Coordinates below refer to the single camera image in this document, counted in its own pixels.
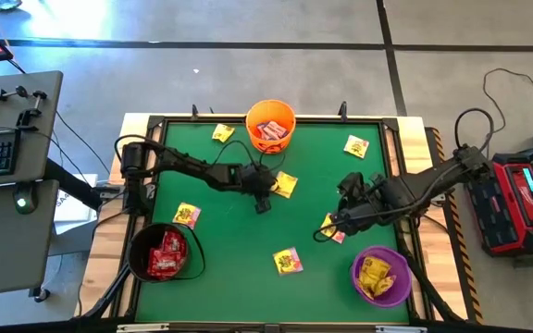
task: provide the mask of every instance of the bucket handle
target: bucket handle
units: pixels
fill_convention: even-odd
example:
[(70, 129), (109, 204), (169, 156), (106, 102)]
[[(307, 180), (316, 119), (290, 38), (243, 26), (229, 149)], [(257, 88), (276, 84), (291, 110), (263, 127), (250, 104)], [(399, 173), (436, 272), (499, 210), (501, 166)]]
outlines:
[(194, 233), (194, 231), (192, 230), (191, 227), (187, 226), (187, 225), (183, 225), (183, 224), (176, 224), (176, 223), (173, 223), (172, 224), (173, 226), (178, 226), (178, 227), (186, 227), (192, 234), (192, 236), (194, 237), (194, 241), (196, 242), (196, 246), (199, 248), (199, 253), (201, 253), (201, 259), (203, 259), (203, 268), (201, 268), (201, 271), (193, 276), (193, 277), (173, 277), (171, 278), (170, 280), (187, 280), (187, 279), (195, 279), (195, 278), (198, 278), (200, 277), (204, 272), (205, 272), (205, 251), (203, 251), (203, 246), (201, 246), (201, 242), (199, 241), (199, 239), (196, 237), (196, 234)]

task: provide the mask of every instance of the desk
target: desk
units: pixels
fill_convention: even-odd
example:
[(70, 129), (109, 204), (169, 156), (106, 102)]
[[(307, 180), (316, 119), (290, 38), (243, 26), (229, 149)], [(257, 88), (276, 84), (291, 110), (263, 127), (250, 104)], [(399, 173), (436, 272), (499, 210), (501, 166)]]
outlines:
[(59, 184), (46, 180), (34, 185), (43, 198), (29, 215), (16, 211), (14, 186), (0, 186), (0, 292), (40, 287), (43, 283), (55, 198)]
[[(123, 122), (121, 135), (135, 133), (142, 135), (149, 134), (159, 140), (165, 134), (165, 138), (162, 139), (166, 139), (167, 144), (170, 146), (193, 154), (195, 157), (206, 158), (209, 161), (214, 158), (220, 149), (218, 143), (212, 142), (209, 139), (215, 122), (221, 121), (235, 124), (242, 121), (239, 115), (206, 115), (201, 116), (196, 124), (192, 124), (190, 122), (190, 115), (166, 115), (170, 121), (165, 123), (162, 122), (163, 117), (150, 116), (159, 115), (127, 114)], [(212, 125), (200, 125), (204, 121), (210, 122)], [(395, 130), (387, 128), (384, 124), (389, 125), (390, 128), (394, 128)], [(332, 135), (334, 138), (326, 139), (330, 142), (323, 143), (324, 138), (329, 138), (329, 136), (318, 136), (321, 130), (326, 131), (327, 134)], [(370, 147), (366, 155), (366, 160), (369, 163), (364, 163), (366, 160), (362, 161), (353, 156), (343, 154), (341, 150), (348, 134), (357, 135), (370, 141)], [(234, 136), (235, 138), (232, 139), (239, 139), (244, 142), (248, 141), (243, 128), (238, 128)], [(397, 139), (400, 140), (402, 145), (394, 144), (396, 142), (398, 143)], [(338, 148), (340, 154), (338, 156), (335, 155), (332, 164), (321, 163), (320, 157), (313, 154), (313, 151), (310, 151), (310, 147), (314, 148), (319, 144), (330, 145), (330, 147), (332, 145), (340, 146)], [(244, 154), (241, 151), (234, 152), (234, 147), (231, 147), (231, 149), (228, 149), (223, 154), (222, 161), (232, 162), (233, 159), (238, 158), (238, 161), (242, 162)], [(258, 156), (258, 152), (254, 151), (254, 153), (255, 156)], [(412, 315), (408, 313), (407, 305), (385, 311), (370, 307), (363, 301), (359, 302), (354, 297), (355, 295), (351, 293), (350, 288), (342, 289), (342, 287), (339, 287), (341, 285), (339, 281), (333, 281), (332, 285), (336, 289), (341, 288), (342, 290), (340, 292), (336, 292), (338, 290), (324, 290), (320, 293), (324, 295), (323, 298), (317, 298), (316, 296), (308, 298), (313, 303), (309, 305), (310, 310), (315, 311), (320, 317), (315, 317), (306, 311), (288, 313), (273, 310), (272, 308), (277, 306), (285, 308), (282, 304), (286, 301), (279, 298), (279, 302), (271, 302), (274, 299), (269, 299), (273, 297), (269, 295), (277, 295), (278, 286), (289, 292), (291, 290), (310, 289), (314, 295), (317, 295), (317, 290), (304, 287), (309, 282), (306, 278), (311, 278), (310, 280), (315, 279), (315, 283), (318, 285), (323, 285), (332, 278), (342, 279), (342, 274), (344, 274), (342, 270), (348, 271), (348, 265), (351, 263), (352, 258), (361, 249), (376, 243), (383, 243), (390, 247), (396, 246), (396, 240), (392, 237), (394, 235), (394, 227), (372, 229), (348, 238), (343, 245), (315, 243), (311, 240), (311, 232), (309, 231), (319, 226), (326, 211), (331, 211), (335, 208), (336, 202), (338, 201), (338, 196), (335, 193), (336, 185), (348, 171), (357, 169), (363, 171), (366, 176), (376, 171), (395, 175), (401, 171), (401, 165), (408, 172), (418, 172), (430, 167), (431, 161), (427, 139), (421, 118), (398, 117), (380, 122), (379, 118), (350, 117), (348, 124), (339, 124), (338, 117), (300, 117), (298, 118), (298, 128), (294, 133), (291, 146), (287, 153), (289, 155), (283, 164), (282, 170), (299, 178), (298, 187), (290, 200), (274, 195), (271, 199), (272, 211), (263, 216), (257, 216), (254, 213), (254, 204), (251, 198), (241, 197), (236, 193), (217, 193), (211, 191), (203, 183), (199, 182), (199, 180), (186, 178), (180, 174), (168, 172), (162, 174), (159, 178), (160, 190), (158, 191), (156, 201), (157, 203), (161, 201), (162, 204), (155, 206), (153, 222), (171, 220), (177, 205), (181, 201), (200, 206), (204, 211), (201, 214), (201, 219), (198, 222), (196, 230), (201, 242), (205, 244), (205, 251), (209, 253), (207, 255), (207, 272), (198, 280), (178, 282), (185, 282), (189, 283), (189, 286), (195, 286), (195, 289), (199, 290), (199, 294), (191, 294), (191, 292), (197, 291), (193, 291), (193, 287), (184, 285), (176, 286), (170, 283), (155, 285), (142, 284), (140, 287), (136, 283), (134, 285), (136, 292), (131, 298), (130, 291), (133, 285), (131, 280), (128, 280), (125, 284), (125, 290), (121, 295), (121, 302), (118, 303), (117, 313), (123, 314), (127, 310), (129, 302), (132, 302), (132, 306), (136, 305), (136, 308), (134, 308), (136, 320), (142, 322), (280, 321), (318, 324), (407, 322), (409, 315)], [(265, 163), (274, 165), (277, 163), (278, 158), (280, 156), (269, 156), (268, 159), (265, 159)], [(305, 167), (304, 163), (306, 162), (311, 162), (310, 166), (319, 165), (318, 169), (316, 169), (317, 172), (310, 171), (312, 170), (311, 168)], [(121, 182), (117, 160), (113, 164), (110, 181), (115, 184)], [(168, 182), (176, 186), (162, 185)], [(195, 192), (200, 193), (196, 198), (194, 197)], [(313, 205), (308, 206), (307, 203), (309, 201), (302, 199), (307, 196), (314, 197)], [(304, 210), (301, 212), (298, 211), (297, 213), (290, 213), (295, 212), (293, 210), (295, 204), (302, 205)], [(102, 218), (116, 213), (119, 207), (119, 203), (109, 204), (103, 210)], [(295, 220), (307, 219), (314, 222), (309, 222), (307, 225), (305, 222), (295, 224), (288, 222), (286, 225), (278, 226), (278, 229), (287, 228), (289, 233), (281, 233), (279, 235), (273, 232), (269, 224), (278, 224), (281, 222), (274, 222), (273, 220), (277, 220), (275, 218), (269, 220), (269, 216), (278, 215), (278, 217), (282, 217), (281, 212), (293, 214), (292, 217), (295, 217)], [(444, 222), (439, 209), (432, 210), (429, 214)], [(219, 222), (224, 219), (234, 222), (230, 222), (229, 226), (224, 222)], [(242, 219), (247, 219), (245, 224), (242, 223)], [(127, 222), (128, 219), (122, 216), (101, 226), (97, 230), (81, 288), (84, 311), (87, 311), (93, 306), (118, 271), (121, 252), (125, 247), (124, 239), (127, 231)], [(138, 221), (137, 225), (131, 223), (130, 227), (139, 228), (141, 223), (142, 221)], [(215, 237), (217, 232), (216, 226), (221, 225), (223, 225), (223, 230), (226, 232), (220, 234), (218, 239)], [(468, 317), (467, 314), (469, 312), (466, 309), (463, 289), (461, 288), (460, 279), (456, 271), (448, 235), (436, 226), (425, 222), (423, 222), (418, 231), (423, 249), (421, 251), (421, 259), (425, 261), (429, 278), (452, 309), (460, 316)], [(252, 238), (247, 240), (244, 237), (240, 237), (241, 234)], [(416, 240), (413, 241), (410, 236), (406, 236), (406, 238), (407, 243), (416, 247)], [(231, 244), (242, 246), (242, 242), (246, 242), (245, 247), (251, 247), (252, 242), (261, 242), (261, 245), (252, 247), (252, 250), (248, 250), (247, 253), (234, 254), (238, 249), (234, 249), (236, 246)], [(272, 263), (272, 253), (291, 246), (295, 246), (298, 249), (300, 257), (304, 262), (304, 272), (294, 276), (278, 277), (274, 263)], [(245, 255), (255, 258), (255, 263), (236, 263), (236, 266), (249, 265), (253, 270), (257, 271), (256, 275), (254, 272), (244, 272), (243, 268), (240, 274), (249, 274), (254, 278), (258, 278), (258, 274), (260, 274), (260, 277), (266, 277), (266, 279), (262, 280), (264, 283), (273, 284), (270, 287), (271, 290), (269, 293), (261, 292), (260, 295), (255, 295), (265, 298), (265, 302), (262, 302), (262, 305), (260, 302), (262, 300), (245, 299), (244, 295), (240, 295), (242, 292), (238, 292), (238, 295), (231, 295), (234, 287), (228, 281), (226, 281), (228, 286), (223, 287), (227, 292), (220, 293), (220, 290), (218, 290), (218, 287), (221, 285), (221, 283), (218, 283), (220, 281), (220, 271), (221, 268), (229, 266), (227, 266), (224, 259), (218, 258), (216, 250), (209, 250), (212, 248), (219, 248), (221, 251), (229, 252), (237, 258), (245, 259)], [(318, 261), (319, 258), (328, 259), (330, 263), (321, 264)], [(345, 264), (347, 267), (341, 269), (340, 265)], [(244, 283), (244, 287), (250, 288), (250, 284), (243, 282), (242, 279), (238, 279), (237, 283)], [(211, 296), (212, 293), (227, 297), (227, 299), (217, 300), (217, 298)], [(301, 291), (301, 295), (303, 297), (311, 297), (309, 296), (311, 294), (305, 290)], [(189, 300), (191, 296), (194, 298), (193, 305), (182, 306), (181, 311), (169, 307), (168, 302), (165, 302), (168, 298)], [(237, 296), (241, 301), (235, 302), (232, 298), (234, 296)], [(330, 303), (323, 302), (323, 299), (330, 301)], [(306, 305), (305, 301), (290, 300), (289, 302), (294, 306)], [(223, 306), (219, 306), (223, 303), (229, 307), (227, 311), (223, 310)], [(195, 312), (193, 310), (194, 307), (198, 306), (202, 307), (203, 311)], [(340, 306), (343, 311), (335, 312), (330, 310), (333, 306)], [(414, 283), (414, 296), (409, 302), (408, 307), (416, 311), (421, 317), (433, 316), (430, 311), (425, 311), (424, 298), (416, 283)], [(162, 308), (168, 308), (170, 312), (165, 312), (165, 309), (163, 310)], [(361, 311), (353, 311), (353, 308), (360, 309)]]
[(50, 144), (47, 137), (50, 138), (53, 135), (53, 124), (55, 123), (56, 106), (59, 101), (62, 80), (63, 73), (60, 71), (0, 77), (0, 88), (6, 92), (14, 92), (16, 86), (21, 85), (30, 94), (28, 99), (11, 96), (6, 101), (0, 101), (0, 127), (13, 129), (16, 127), (19, 113), (34, 107), (36, 98), (31, 96), (33, 92), (38, 90), (47, 94), (47, 98), (42, 100), (38, 107), (42, 111), (41, 116), (31, 120), (31, 125), (36, 126), (41, 135), (22, 134), (19, 142), (21, 150), (16, 160), (14, 173), (0, 176), (0, 184), (43, 178)]

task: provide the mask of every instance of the gray floor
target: gray floor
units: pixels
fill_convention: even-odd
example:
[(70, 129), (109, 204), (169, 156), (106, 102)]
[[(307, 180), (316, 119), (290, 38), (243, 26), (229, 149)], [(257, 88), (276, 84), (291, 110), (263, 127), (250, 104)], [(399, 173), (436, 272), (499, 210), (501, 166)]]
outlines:
[[(375, 0), (252, 0), (145, 2), (24, 0), (19, 11), (0, 14), (6, 37), (163, 42), (381, 43)], [(532, 0), (386, 0), (392, 38), (402, 44), (533, 45)], [(65, 78), (59, 112), (110, 164), (112, 142), (127, 112), (243, 113), (264, 98), (287, 101), (302, 114), (334, 114), (346, 100), (354, 115), (395, 115), (383, 51), (193, 50), (15, 47), (28, 71), (60, 69)], [(446, 151), (454, 147), (453, 122), (463, 110), (497, 111), (482, 93), (482, 76), (505, 67), (533, 77), (533, 53), (397, 52), (409, 116), (440, 130)], [(15, 73), (0, 63), (0, 75)], [(492, 152), (531, 144), (533, 88), (502, 73), (488, 89), (507, 116)], [(462, 122), (462, 139), (479, 144), (481, 117)], [(84, 172), (107, 174), (79, 141), (57, 123), (60, 142)], [(58, 152), (51, 151), (56, 158)], [(533, 268), (512, 269), (479, 247), (472, 217), (457, 199), (477, 291), (488, 324), (533, 328)], [(42, 304), (26, 291), (0, 294), (0, 325), (70, 318), (85, 266), (65, 256), (51, 282), (55, 298)], [(50, 259), (47, 278), (57, 257)], [(5, 312), (6, 308), (21, 311)]]

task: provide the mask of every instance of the green table surface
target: green table surface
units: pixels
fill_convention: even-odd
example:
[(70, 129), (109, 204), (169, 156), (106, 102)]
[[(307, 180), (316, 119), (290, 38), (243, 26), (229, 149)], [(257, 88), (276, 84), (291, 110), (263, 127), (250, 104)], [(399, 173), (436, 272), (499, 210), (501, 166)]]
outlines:
[[(230, 140), (250, 144), (243, 125), (231, 125)], [(212, 162), (223, 143), (211, 140), (215, 124), (172, 123), (166, 145)], [(343, 151), (352, 134), (369, 141), (364, 159)], [(405, 304), (380, 309), (365, 302), (354, 289), (350, 266), (364, 248), (396, 248), (392, 226), (318, 243), (312, 233), (339, 200), (337, 185), (351, 171), (386, 174), (378, 127), (363, 124), (298, 124), (280, 170), (298, 178), (290, 199), (271, 195), (272, 209), (254, 210), (254, 197), (219, 192), (199, 179), (164, 172), (155, 202), (154, 223), (169, 223), (182, 202), (202, 209), (195, 233), (206, 256), (206, 270), (193, 280), (143, 283), (138, 322), (273, 322), (273, 323), (404, 323)], [(274, 166), (282, 157), (268, 155)], [(243, 147), (232, 144), (219, 162), (248, 163)], [(195, 275), (201, 260), (194, 242), (192, 257), (181, 276)], [(295, 247), (304, 271), (280, 276), (273, 254)]]

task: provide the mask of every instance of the red battery box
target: red battery box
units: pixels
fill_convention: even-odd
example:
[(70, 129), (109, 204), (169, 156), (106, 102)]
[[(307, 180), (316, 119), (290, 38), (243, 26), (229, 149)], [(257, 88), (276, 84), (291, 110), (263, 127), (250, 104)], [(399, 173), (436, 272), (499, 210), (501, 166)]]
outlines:
[(492, 256), (533, 254), (533, 169), (520, 154), (496, 154), (493, 175), (467, 185), (482, 247)]

